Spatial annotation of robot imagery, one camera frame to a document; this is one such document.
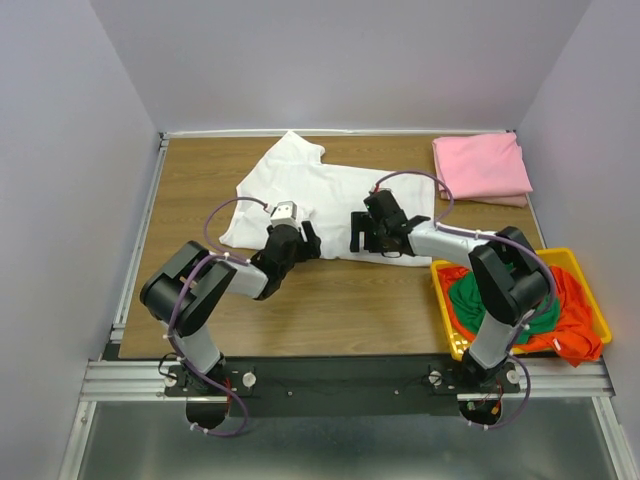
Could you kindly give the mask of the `white t shirt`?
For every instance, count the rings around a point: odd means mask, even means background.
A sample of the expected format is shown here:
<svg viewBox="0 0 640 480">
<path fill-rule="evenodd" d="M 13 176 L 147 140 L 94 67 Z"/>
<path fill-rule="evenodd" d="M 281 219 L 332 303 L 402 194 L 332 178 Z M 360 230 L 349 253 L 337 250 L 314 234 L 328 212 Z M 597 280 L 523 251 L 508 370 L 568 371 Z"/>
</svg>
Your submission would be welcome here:
<svg viewBox="0 0 640 480">
<path fill-rule="evenodd" d="M 382 256 L 362 250 L 352 253 L 351 213 L 365 209 L 363 200 L 383 170 L 329 165 L 322 162 L 325 148 L 289 131 L 257 162 L 236 186 L 246 201 L 236 204 L 227 231 L 219 241 L 232 248 L 259 250 L 267 239 L 269 217 L 254 198 L 274 207 L 294 202 L 299 215 L 312 223 L 321 239 L 321 257 L 403 267 L 431 264 L 429 257 Z"/>
</svg>

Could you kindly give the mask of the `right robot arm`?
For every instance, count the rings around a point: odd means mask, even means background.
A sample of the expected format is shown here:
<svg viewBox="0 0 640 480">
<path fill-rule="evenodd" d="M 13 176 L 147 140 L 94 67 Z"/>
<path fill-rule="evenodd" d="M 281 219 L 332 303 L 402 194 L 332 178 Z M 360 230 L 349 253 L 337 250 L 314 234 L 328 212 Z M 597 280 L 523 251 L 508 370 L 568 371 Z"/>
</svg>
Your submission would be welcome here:
<svg viewBox="0 0 640 480">
<path fill-rule="evenodd" d="M 388 190 L 370 194 L 364 209 L 350 214 L 350 251 L 443 259 L 474 275 L 485 313 L 463 353 L 460 379 L 480 392 L 493 384 L 525 325 L 551 307 L 554 277 L 524 234 L 515 227 L 496 233 L 444 225 L 429 217 L 407 217 Z"/>
</svg>

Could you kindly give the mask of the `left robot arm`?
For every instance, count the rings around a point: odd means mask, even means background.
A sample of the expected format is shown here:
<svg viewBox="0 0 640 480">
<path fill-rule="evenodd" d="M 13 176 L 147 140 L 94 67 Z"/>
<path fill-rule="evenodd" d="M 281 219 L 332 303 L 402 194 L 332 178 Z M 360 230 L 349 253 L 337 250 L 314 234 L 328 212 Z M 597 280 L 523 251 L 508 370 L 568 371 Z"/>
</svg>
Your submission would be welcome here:
<svg viewBox="0 0 640 480">
<path fill-rule="evenodd" d="M 214 254 L 189 241 L 147 280 L 140 302 L 166 325 L 171 345 L 188 365 L 188 384 L 197 393 L 209 395 L 221 385 L 224 355 L 207 322 L 222 297 L 237 294 L 265 300 L 296 264 L 320 254 L 321 239 L 309 221 L 299 227 L 268 227 L 264 248 L 247 261 Z"/>
</svg>

